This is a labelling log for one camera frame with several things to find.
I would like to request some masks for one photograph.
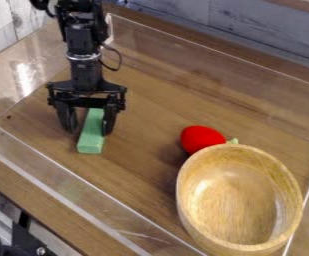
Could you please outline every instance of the green rectangular block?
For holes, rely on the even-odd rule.
[[[105,110],[92,108],[85,120],[85,127],[81,133],[77,149],[80,153],[101,154],[105,136],[102,135],[102,121]]]

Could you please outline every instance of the bowl rim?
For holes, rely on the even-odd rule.
[[[287,229],[287,231],[284,231],[275,239],[264,242],[264,243],[260,243],[260,244],[255,244],[255,245],[245,245],[245,244],[237,244],[237,243],[232,243],[224,239],[220,239],[219,237],[211,235],[209,233],[205,234],[203,233],[199,228],[192,224],[192,221],[191,221],[191,215],[189,215],[189,212],[188,210],[185,209],[187,207],[183,207],[183,204],[180,203],[181,202],[181,196],[180,196],[180,191],[183,190],[181,189],[181,179],[183,179],[183,176],[184,176],[184,173],[188,172],[188,167],[191,166],[192,162],[196,160],[196,158],[199,158],[200,155],[205,154],[207,152],[209,151],[215,151],[215,150],[219,150],[221,148],[241,148],[241,149],[245,149],[245,150],[251,150],[264,156],[267,156],[269,159],[272,159],[281,167],[281,171],[284,172],[287,178],[291,180],[291,183],[292,183],[292,187],[296,189],[297,191],[297,195],[296,195],[296,198],[297,198],[297,206],[295,208],[295,211],[296,211],[296,216],[295,216],[295,219],[292,221],[292,224],[289,226],[289,228]],[[179,206],[179,212],[180,212],[180,218],[183,220],[183,216],[181,214],[184,214],[184,218],[187,219],[189,225],[193,227],[193,229],[209,240],[212,241],[213,243],[216,243],[217,245],[223,246],[223,247],[227,247],[228,249],[233,249],[233,250],[240,250],[243,252],[252,252],[252,251],[265,251],[268,249],[272,249],[280,245],[283,245],[287,240],[289,239],[289,237],[293,235],[299,225],[300,225],[300,222],[301,222],[301,218],[303,218],[303,194],[301,194],[301,190],[300,190],[300,186],[299,186],[299,183],[297,183],[297,180],[292,174],[292,172],[289,171],[288,167],[285,166],[285,164],[275,157],[272,156],[269,153],[267,153],[264,150],[253,147],[253,146],[248,146],[248,145],[244,145],[244,144],[220,144],[220,145],[215,145],[215,146],[211,146],[211,147],[207,147],[204,148],[203,150],[200,150],[199,152],[196,152],[191,158],[187,160],[187,162],[184,163],[183,167],[181,167],[181,170],[180,170],[180,174],[179,174],[179,178],[177,178],[177,190],[176,190],[176,197],[177,197],[177,206]]]

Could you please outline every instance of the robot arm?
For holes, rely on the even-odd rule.
[[[101,46],[108,39],[108,24],[102,0],[60,0],[56,15],[49,10],[50,0],[30,0],[33,6],[57,17],[68,43],[72,80],[49,83],[49,105],[57,109],[64,128],[74,132],[78,126],[76,107],[104,108],[102,133],[112,133],[117,114],[126,108],[126,87],[108,82],[102,76]],[[108,95],[93,98],[92,95]]]

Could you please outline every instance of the wooden bowl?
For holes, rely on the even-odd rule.
[[[301,221],[303,196],[285,165],[245,145],[197,152],[183,166],[177,203],[184,226],[216,255],[267,255]]]

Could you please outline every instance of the screw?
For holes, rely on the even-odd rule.
[[[40,247],[40,248],[37,249],[37,255],[40,255],[40,256],[46,255],[46,249],[45,249],[44,247]]]

